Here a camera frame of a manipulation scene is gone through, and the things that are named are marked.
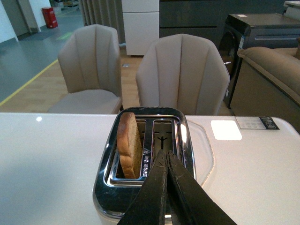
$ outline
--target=chrome toaster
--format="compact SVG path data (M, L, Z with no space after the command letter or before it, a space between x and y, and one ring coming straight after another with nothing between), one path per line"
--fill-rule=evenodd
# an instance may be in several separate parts
M138 179L125 179L117 149L117 129L124 112L133 112L142 143ZM172 150L196 178L195 161L188 124L178 110L162 107L133 107L120 112L109 134L93 189L97 210L108 218L120 219L135 199L160 149Z

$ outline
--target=beige chair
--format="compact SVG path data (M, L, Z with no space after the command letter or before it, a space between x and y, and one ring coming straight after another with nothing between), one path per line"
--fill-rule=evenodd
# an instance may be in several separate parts
M58 55L68 94L49 113L116 114L122 110L120 49L116 29L77 29Z
M215 45L178 34L153 42L136 74L141 106L163 106L186 115L217 115L229 74Z

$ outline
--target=dark cabinet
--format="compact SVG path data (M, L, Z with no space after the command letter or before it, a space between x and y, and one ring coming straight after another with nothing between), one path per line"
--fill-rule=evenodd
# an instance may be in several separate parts
M218 47L229 14L283 13L284 0L160 0L159 36L186 33Z

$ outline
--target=toast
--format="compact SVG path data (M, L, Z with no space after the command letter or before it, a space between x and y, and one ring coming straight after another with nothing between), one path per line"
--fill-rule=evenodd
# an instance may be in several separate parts
M133 112L124 112L120 117L117 148L125 178L138 179L141 170L142 144Z

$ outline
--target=wooden floor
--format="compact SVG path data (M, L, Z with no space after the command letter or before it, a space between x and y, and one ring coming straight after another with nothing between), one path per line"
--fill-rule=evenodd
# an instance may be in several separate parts
M141 56L127 56L121 48L121 80L124 108L139 106L136 71L142 61ZM37 78L30 81L18 92L2 102L0 112L46 113L67 94L67 87L58 61L44 70ZM232 115L223 104L219 115Z

